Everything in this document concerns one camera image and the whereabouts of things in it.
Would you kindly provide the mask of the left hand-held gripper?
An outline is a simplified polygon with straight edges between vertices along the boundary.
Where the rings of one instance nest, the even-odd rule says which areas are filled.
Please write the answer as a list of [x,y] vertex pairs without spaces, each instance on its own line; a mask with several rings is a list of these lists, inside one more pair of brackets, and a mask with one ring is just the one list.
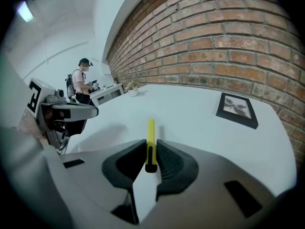
[[70,139],[68,135],[81,134],[87,120],[99,114],[95,106],[68,103],[62,89],[56,89],[37,78],[31,78],[29,88],[32,97],[27,110],[35,118],[48,144],[58,152],[65,152]]

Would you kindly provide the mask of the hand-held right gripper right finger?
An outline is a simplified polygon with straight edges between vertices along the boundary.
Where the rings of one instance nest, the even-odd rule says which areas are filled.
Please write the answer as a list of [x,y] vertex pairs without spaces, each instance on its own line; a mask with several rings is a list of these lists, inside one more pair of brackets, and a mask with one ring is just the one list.
[[162,181],[145,229],[251,229],[274,195],[229,159],[157,140]]

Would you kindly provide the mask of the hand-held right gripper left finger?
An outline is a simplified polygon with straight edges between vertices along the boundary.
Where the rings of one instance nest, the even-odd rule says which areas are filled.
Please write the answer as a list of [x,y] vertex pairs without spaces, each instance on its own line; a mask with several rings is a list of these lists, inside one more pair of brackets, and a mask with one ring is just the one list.
[[138,225],[133,183],[146,160],[145,139],[62,155],[66,170],[90,199],[121,221]]

